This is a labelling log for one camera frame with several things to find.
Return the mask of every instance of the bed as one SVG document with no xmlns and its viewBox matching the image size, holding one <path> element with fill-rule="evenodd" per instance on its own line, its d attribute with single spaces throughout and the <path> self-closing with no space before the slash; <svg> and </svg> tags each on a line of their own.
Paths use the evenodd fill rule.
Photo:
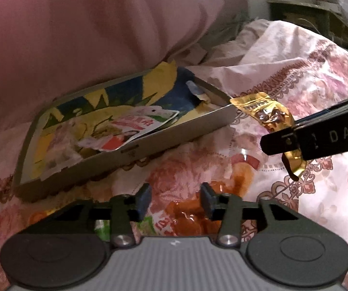
<svg viewBox="0 0 348 291">
<path fill-rule="evenodd" d="M 286 22 L 251 22 L 235 40 L 212 48 L 202 63 L 187 68 L 233 97 L 267 92 L 287 106 L 296 119 L 348 97 L 348 52 Z M 0 248 L 14 233 L 76 199 L 107 201 L 114 195 L 134 194 L 144 182 L 153 187 L 153 202 L 147 218 L 134 225 L 137 237 L 204 233 L 205 229 L 200 230 L 195 223 L 183 233 L 180 218 L 171 208 L 172 203 L 194 200 L 200 184 L 210 182 L 217 187 L 236 187 L 247 201 L 276 199 L 348 242 L 348 153 L 311 161 L 302 178 L 294 182 L 280 156 L 262 154 L 259 141 L 266 132 L 240 111 L 234 123 L 209 135 L 67 192 L 23 203 L 13 196 L 11 182 L 29 125 L 27 122 L 0 133 Z M 259 165 L 253 166 L 253 173 L 242 173 L 237 182 L 232 154 L 243 149 L 251 152 Z M 255 224 L 243 224 L 244 240 L 255 233 Z M 348 274 L 344 285 L 348 288 Z M 0 266 L 0 290 L 7 286 Z"/>
</svg>

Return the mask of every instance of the candy wrapper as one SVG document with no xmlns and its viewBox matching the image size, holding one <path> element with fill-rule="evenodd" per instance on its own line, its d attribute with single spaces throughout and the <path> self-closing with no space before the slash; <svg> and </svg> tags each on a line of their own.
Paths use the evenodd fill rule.
<svg viewBox="0 0 348 291">
<path fill-rule="evenodd" d="M 135 107 L 130 113 L 97 125 L 91 137 L 82 139 L 80 147 L 110 152 L 124 144 L 152 132 L 175 118 L 179 111 L 160 106 Z"/>
<path fill-rule="evenodd" d="M 74 134 L 75 127 L 75 121 L 70 120 L 56 128 L 54 138 L 50 142 L 44 158 L 45 166 L 40 175 L 41 180 L 83 160 L 75 149 L 77 142 Z"/>
<path fill-rule="evenodd" d="M 233 98 L 231 103 L 239 110 L 256 119 L 269 132 L 292 127 L 295 123 L 293 116 L 285 106 L 272 100 L 270 96 L 263 92 Z M 282 162 L 294 181 L 299 180 L 307 165 L 299 149 L 285 152 L 282 155 Z"/>
</svg>

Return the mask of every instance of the gray tray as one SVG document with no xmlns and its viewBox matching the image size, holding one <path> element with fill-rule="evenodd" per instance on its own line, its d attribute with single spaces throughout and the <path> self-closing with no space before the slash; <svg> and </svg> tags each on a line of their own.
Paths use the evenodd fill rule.
<svg viewBox="0 0 348 291">
<path fill-rule="evenodd" d="M 94 176 L 102 175 L 105 172 L 113 171 L 118 167 L 130 164 L 149 155 L 178 146 L 184 142 L 191 141 L 234 121 L 237 114 L 237 109 L 235 106 L 230 104 L 229 100 L 231 97 L 205 81 L 195 78 L 194 82 L 209 95 L 212 103 L 222 106 L 220 109 L 211 111 L 210 113 L 183 122 L 176 126 L 168 127 L 138 138 L 115 151 L 102 152 L 97 155 L 93 155 L 72 167 L 66 168 L 61 172 L 50 176 L 48 179 L 43 181 L 39 178 L 27 178 L 25 170 L 29 166 L 28 163 L 30 161 L 30 163 L 32 163 L 33 152 L 37 143 L 34 137 L 37 130 L 41 130 L 41 128 L 44 126 L 43 124 L 39 123 L 41 116 L 44 113 L 48 112 L 50 108 L 57 107 L 71 99 L 83 96 L 87 93 L 107 86 L 145 75 L 148 72 L 149 71 L 145 71 L 143 73 L 130 75 L 128 77 L 107 81 L 74 94 L 67 95 L 59 100 L 56 100 L 50 106 L 40 112 L 29 128 L 19 155 L 12 183 L 14 194 L 24 201 L 37 201 L 47 197 L 48 195 L 53 195 L 61 190 L 68 189 L 75 184 L 82 184 L 84 181 L 87 181 Z"/>
</svg>

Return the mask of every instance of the trash in tray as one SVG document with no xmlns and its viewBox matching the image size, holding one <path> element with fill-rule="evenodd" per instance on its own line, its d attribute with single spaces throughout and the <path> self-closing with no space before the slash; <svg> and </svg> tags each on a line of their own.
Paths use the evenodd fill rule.
<svg viewBox="0 0 348 291">
<path fill-rule="evenodd" d="M 91 137 L 77 143 L 102 152 L 113 151 L 124 144 L 158 129 L 178 115 L 160 106 L 135 107 L 130 113 L 107 121 L 95 128 Z"/>
<path fill-rule="evenodd" d="M 46 179 L 100 152 L 210 113 L 213 109 L 186 84 L 194 79 L 174 62 L 162 62 L 146 75 L 48 109 L 34 134 L 30 179 Z"/>
<path fill-rule="evenodd" d="M 221 108 L 220 106 L 212 104 L 210 97 L 203 90 L 201 90 L 193 81 L 187 81 L 186 85 L 189 88 L 190 92 L 193 95 L 197 96 L 212 111 L 216 111 L 217 109 Z"/>
</svg>

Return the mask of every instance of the metal screw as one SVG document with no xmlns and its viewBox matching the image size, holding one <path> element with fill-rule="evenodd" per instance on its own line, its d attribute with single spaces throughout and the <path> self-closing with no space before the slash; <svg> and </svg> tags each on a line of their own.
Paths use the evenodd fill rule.
<svg viewBox="0 0 348 291">
<path fill-rule="evenodd" d="M 117 235 L 113 239 L 113 243 L 116 246 L 125 247 L 125 246 L 128 246 L 132 243 L 132 238 L 130 238 L 128 235 Z"/>
<path fill-rule="evenodd" d="M 220 244 L 222 244 L 224 246 L 236 245 L 238 241 L 239 241 L 239 239 L 236 236 L 231 235 L 231 234 L 226 234 L 226 235 L 219 237 Z"/>
</svg>

